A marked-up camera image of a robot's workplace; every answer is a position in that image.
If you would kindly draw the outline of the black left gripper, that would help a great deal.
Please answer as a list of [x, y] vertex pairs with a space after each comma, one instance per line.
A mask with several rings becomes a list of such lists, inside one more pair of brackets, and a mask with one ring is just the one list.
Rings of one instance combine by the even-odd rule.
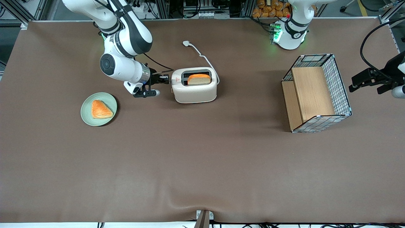
[[380, 70], [377, 80], [375, 70], [367, 68], [352, 77], [352, 84], [349, 86], [349, 92], [354, 92], [359, 88], [366, 86], [375, 86], [382, 84], [377, 88], [379, 95], [385, 92], [391, 92], [392, 95], [405, 94], [405, 52], [401, 52], [390, 59], [385, 67]]

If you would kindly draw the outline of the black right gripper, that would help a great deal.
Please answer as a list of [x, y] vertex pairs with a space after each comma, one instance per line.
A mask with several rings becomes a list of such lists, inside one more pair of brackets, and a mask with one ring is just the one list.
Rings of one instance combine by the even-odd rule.
[[149, 68], [150, 77], [147, 82], [148, 86], [151, 87], [154, 84], [170, 84], [170, 78], [168, 74], [159, 74], [155, 69]]

